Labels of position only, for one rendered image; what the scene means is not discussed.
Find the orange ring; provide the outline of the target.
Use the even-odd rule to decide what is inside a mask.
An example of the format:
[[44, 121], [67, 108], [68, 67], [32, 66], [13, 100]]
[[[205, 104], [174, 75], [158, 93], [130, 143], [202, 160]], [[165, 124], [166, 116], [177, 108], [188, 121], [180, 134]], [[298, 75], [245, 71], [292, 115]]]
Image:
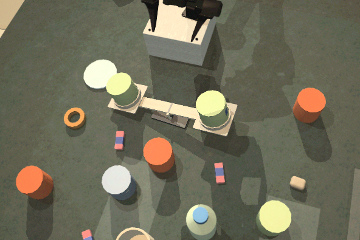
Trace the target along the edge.
[[[80, 114], [80, 119], [76, 123], [70, 123], [70, 117], [74, 114]], [[80, 128], [86, 120], [85, 113], [80, 108], [72, 108], [64, 115], [64, 123], [72, 129]]]

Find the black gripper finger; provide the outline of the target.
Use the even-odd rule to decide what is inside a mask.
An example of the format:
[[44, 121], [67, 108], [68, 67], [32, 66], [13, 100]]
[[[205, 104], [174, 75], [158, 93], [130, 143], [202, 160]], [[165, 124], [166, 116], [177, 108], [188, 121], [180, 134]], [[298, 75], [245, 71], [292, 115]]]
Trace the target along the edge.
[[145, 5], [147, 6], [150, 17], [151, 31], [154, 33], [158, 15], [159, 0], [156, 0], [154, 2], [141, 0], [141, 2], [145, 3]]
[[193, 40], [195, 39], [195, 36], [198, 34], [200, 28], [206, 22], [206, 20], [207, 19], [213, 19], [213, 17], [214, 17], [214, 16], [209, 16], [209, 15], [202, 14], [202, 12], [199, 14], [198, 21], [196, 23], [196, 26], [195, 26], [195, 29], [193, 31], [193, 35], [192, 35], [192, 38], [191, 38], [191, 42], [193, 42]]

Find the cream-white round dish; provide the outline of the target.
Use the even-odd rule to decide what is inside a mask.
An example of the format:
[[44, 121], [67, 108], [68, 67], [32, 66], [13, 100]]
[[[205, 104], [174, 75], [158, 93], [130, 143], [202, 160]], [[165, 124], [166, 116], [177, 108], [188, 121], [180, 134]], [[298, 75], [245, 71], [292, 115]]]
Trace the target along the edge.
[[93, 89], [106, 88], [108, 80], [117, 73], [114, 63], [100, 60], [91, 63], [84, 71], [85, 83]]

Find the cream balance beam with square pans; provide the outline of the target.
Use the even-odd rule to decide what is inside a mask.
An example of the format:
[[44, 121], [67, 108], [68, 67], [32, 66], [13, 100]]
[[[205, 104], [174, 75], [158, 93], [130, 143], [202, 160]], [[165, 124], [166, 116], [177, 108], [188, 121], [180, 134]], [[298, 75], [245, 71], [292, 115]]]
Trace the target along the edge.
[[164, 123], [168, 123], [170, 125], [177, 126], [183, 129], [185, 129], [185, 127], [187, 126], [188, 120], [192, 119], [195, 120], [193, 129], [210, 132], [213, 134], [218, 134], [227, 137], [232, 121], [234, 119], [234, 115], [238, 107], [236, 104], [226, 102], [229, 110], [228, 120], [223, 125], [212, 128], [203, 124], [196, 108], [191, 108], [188, 106], [177, 105], [163, 100], [155, 100], [152, 98], [144, 97], [148, 89], [148, 86], [144, 86], [136, 83], [135, 85], [139, 90], [139, 94], [131, 104], [126, 106], [121, 106], [118, 105], [112, 98], [108, 107], [111, 109], [129, 112], [132, 114], [136, 113], [138, 107], [150, 109], [154, 111], [151, 116], [152, 119]]

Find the grey cylinder with white top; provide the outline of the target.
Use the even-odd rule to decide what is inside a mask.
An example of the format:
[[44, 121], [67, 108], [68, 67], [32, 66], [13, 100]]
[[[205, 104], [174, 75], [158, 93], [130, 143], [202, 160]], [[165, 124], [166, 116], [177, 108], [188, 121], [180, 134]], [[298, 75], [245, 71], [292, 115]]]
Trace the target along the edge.
[[114, 165], [102, 176], [103, 188], [115, 199], [125, 200], [136, 190], [136, 181], [126, 167]]

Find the orange cylinder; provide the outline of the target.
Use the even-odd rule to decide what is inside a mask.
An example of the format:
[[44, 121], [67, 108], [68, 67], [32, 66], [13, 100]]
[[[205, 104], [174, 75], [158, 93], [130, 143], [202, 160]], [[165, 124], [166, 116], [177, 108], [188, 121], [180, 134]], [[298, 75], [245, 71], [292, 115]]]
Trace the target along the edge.
[[149, 167], [157, 173], [170, 170], [175, 156], [170, 143], [162, 138], [154, 138], [145, 145], [144, 157]]
[[293, 107], [296, 119], [303, 123], [314, 122], [324, 109], [325, 96], [315, 88], [306, 88], [299, 92]]
[[33, 199], [43, 199], [50, 195], [53, 185], [52, 178], [36, 166], [25, 167], [16, 179], [19, 191]]

